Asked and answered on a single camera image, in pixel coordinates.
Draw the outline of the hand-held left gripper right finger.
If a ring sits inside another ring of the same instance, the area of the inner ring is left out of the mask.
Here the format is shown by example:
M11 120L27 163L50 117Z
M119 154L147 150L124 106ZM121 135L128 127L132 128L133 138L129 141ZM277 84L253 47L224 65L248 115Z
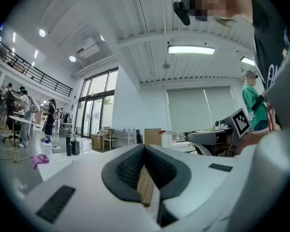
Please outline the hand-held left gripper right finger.
M228 232L243 177L243 157L214 157L145 146L145 165L160 190L146 232Z

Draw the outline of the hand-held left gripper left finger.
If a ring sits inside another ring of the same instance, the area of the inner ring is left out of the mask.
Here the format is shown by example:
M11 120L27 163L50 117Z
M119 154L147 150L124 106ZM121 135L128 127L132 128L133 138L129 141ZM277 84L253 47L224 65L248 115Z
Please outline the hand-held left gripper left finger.
M160 229L141 203L120 200L102 180L110 161L137 146L85 156L39 184L26 196L26 217L42 232L156 232ZM62 186L73 194L53 212L44 205Z

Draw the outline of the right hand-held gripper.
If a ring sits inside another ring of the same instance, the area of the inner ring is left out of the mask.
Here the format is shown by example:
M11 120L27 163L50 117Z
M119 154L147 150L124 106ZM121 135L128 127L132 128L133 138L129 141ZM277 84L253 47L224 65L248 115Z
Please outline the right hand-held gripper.
M233 157L241 138L249 130L246 114L239 109L223 120L217 120L214 131L192 132L186 136L186 140L194 144L216 144L215 155Z

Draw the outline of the person's right forearm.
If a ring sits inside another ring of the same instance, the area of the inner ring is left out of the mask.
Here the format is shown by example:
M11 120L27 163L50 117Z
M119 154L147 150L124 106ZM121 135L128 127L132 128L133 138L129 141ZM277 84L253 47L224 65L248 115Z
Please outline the person's right forearm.
M240 140L238 145L236 154L240 155L243 149L249 145L256 145L262 139L262 137L266 136L269 133L269 128L260 130L260 131L250 131L247 132Z

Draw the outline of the grey roller blind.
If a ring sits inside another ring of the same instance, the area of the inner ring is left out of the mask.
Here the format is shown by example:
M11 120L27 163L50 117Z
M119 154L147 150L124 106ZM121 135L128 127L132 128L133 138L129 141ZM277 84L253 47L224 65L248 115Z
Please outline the grey roller blind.
M167 91L171 130L189 132L212 127L204 91L178 89Z
M236 111L229 87L210 87L204 90L213 123L230 116Z

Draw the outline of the black square soap dispenser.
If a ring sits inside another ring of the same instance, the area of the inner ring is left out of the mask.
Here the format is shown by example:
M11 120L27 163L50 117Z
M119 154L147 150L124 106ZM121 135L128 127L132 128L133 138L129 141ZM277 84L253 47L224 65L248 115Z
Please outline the black square soap dispenser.
M75 156L80 154L80 144L76 136L71 139L71 154Z

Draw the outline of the cardboard box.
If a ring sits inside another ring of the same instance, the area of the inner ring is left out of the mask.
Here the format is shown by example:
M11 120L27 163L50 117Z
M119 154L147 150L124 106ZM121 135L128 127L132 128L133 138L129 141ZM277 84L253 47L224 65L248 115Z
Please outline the cardboard box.
M103 150L103 135L102 134L93 134L91 136L92 148Z

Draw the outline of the brown cardboard sheet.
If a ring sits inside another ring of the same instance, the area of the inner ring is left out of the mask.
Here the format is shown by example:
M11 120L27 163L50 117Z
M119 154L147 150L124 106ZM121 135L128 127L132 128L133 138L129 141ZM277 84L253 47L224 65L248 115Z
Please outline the brown cardboard sheet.
M159 133L161 129L145 129L145 145L162 146L162 135Z

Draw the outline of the purple cloth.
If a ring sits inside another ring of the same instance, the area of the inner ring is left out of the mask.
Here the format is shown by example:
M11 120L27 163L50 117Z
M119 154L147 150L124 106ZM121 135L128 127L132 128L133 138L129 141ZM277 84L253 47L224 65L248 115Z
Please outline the purple cloth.
M32 167L33 169L37 169L39 164L47 164L49 163L49 158L46 154L38 154L32 158Z

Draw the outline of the white wooden chair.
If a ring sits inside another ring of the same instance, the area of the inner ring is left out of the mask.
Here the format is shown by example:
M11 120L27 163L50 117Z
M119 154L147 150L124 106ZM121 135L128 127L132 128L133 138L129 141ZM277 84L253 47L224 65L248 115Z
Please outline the white wooden chair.
M114 136L115 130L112 128L103 128L102 130L102 149L105 150L109 147L109 150L118 148L117 137Z

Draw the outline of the wooden plank platform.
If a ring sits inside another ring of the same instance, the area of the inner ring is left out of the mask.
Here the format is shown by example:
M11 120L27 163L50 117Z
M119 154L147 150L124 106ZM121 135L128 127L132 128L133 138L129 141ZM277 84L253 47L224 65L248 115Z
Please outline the wooden plank platform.
M153 202L153 197L156 187L153 179L147 171L145 166L142 167L138 185L137 192L141 195L141 204L145 208L149 208Z

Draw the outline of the white pump bottle blue cap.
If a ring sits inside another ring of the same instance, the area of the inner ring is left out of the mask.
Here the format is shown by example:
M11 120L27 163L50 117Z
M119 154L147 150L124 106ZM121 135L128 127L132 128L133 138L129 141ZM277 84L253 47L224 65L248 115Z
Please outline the white pump bottle blue cap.
M48 157L51 156L52 155L51 136L47 135L44 138L41 138L41 142L43 145L43 153Z

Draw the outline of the white desk with legs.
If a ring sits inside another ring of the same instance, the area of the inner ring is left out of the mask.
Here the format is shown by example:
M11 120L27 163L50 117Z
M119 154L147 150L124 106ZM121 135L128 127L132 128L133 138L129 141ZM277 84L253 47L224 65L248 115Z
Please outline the white desk with legs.
M115 128L113 137L117 138L117 146L124 147L137 143L136 130L134 128Z

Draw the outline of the black framed glass doors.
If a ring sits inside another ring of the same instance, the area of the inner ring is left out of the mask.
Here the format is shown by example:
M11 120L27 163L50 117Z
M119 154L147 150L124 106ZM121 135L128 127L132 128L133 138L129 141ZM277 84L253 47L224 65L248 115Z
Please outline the black framed glass doors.
M74 133L91 138L112 125L118 68L84 80L74 123Z

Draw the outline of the round white side table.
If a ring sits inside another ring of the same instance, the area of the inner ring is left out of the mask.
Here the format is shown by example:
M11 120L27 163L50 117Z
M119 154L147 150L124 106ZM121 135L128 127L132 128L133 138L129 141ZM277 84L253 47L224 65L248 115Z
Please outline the round white side table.
M13 134L13 139L14 139L14 132L15 132L15 121L20 122L20 123L26 123L28 125L32 125L32 122L29 120L26 120L24 118L19 118L16 116L9 116L13 120L13 129L12 129L12 134ZM25 160L25 159L33 159L33 154L30 152L30 156L24 157L24 158L17 158L18 150L14 150L14 146L12 146L12 152L13 152L13 161L17 163L18 161Z

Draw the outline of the person's black printed shirt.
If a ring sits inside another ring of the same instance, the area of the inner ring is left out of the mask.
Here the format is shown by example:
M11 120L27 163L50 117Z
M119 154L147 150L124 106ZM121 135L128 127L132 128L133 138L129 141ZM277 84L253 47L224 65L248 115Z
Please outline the person's black printed shirt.
M290 32L269 0L251 0L254 60L265 89L269 133L290 124Z

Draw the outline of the black mezzanine railing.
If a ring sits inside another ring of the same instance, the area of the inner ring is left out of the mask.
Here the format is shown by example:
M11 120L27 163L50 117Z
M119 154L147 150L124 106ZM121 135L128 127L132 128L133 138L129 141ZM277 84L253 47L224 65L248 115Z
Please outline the black mezzanine railing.
M28 77L46 88L49 88L65 97L69 97L72 88L57 81L48 74L40 71L32 66L25 59L10 50L6 45L0 42L0 60L6 63L9 67L15 69L22 75Z

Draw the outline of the white ceiling air conditioner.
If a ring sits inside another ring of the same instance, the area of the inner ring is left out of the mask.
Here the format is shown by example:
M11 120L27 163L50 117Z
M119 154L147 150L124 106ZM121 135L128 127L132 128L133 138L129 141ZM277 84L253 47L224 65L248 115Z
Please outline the white ceiling air conditioner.
M89 37L77 46L76 52L80 58L89 58L100 51L96 41Z

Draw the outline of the row of ceiling strip lights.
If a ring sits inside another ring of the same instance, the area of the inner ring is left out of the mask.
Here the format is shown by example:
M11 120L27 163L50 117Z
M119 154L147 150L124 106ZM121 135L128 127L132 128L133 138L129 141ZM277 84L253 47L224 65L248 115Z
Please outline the row of ceiling strip lights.
M29 62L31 66L37 66L38 49L28 43L16 32L12 33L12 53Z

